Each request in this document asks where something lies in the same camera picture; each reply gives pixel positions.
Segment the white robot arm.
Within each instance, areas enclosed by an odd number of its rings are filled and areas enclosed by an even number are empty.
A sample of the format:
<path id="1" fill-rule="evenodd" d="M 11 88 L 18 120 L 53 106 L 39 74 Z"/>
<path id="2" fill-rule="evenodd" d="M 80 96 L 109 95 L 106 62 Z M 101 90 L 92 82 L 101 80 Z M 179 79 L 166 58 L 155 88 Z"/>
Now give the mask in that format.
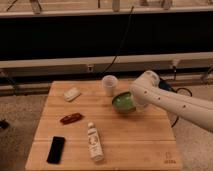
<path id="1" fill-rule="evenodd" d="M 173 93 L 159 87 L 159 76 L 147 70 L 129 87 L 137 106 L 151 103 L 213 133 L 213 101 Z"/>

